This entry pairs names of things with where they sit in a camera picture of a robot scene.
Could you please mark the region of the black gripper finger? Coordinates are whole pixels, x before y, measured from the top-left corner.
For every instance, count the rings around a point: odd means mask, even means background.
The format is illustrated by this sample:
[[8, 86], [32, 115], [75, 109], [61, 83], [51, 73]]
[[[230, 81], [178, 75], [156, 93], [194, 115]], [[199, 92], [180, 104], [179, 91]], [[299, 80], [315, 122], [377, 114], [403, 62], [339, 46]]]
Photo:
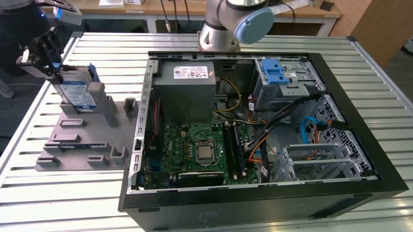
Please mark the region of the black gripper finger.
[[29, 60], [32, 66], [44, 73], [53, 72], [53, 60], [49, 52], [47, 39], [44, 37], [33, 39], [29, 46]]
[[59, 69], [61, 66], [63, 47], [57, 37], [56, 27], [51, 27], [48, 32], [43, 35], [43, 48], [49, 76], [47, 80], [51, 84], [61, 84], [63, 78], [60, 76]]

